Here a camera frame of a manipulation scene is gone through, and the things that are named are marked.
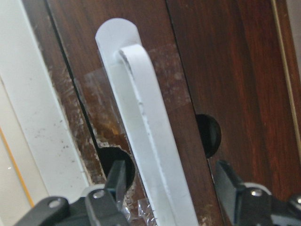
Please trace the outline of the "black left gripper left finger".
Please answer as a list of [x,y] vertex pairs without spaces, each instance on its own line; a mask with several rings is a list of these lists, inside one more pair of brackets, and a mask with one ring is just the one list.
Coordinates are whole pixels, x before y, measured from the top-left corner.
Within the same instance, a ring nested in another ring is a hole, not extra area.
[[105,189],[112,195],[117,205],[122,205],[127,191],[126,164],[124,160],[113,163],[105,184]]

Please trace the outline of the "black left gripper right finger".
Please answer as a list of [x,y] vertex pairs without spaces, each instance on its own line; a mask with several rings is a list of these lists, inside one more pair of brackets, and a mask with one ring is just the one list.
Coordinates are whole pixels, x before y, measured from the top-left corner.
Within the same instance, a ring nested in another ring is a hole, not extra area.
[[216,163],[215,188],[218,200],[223,206],[230,222],[237,222],[237,199],[244,189],[242,179],[235,173],[230,164],[224,160]]

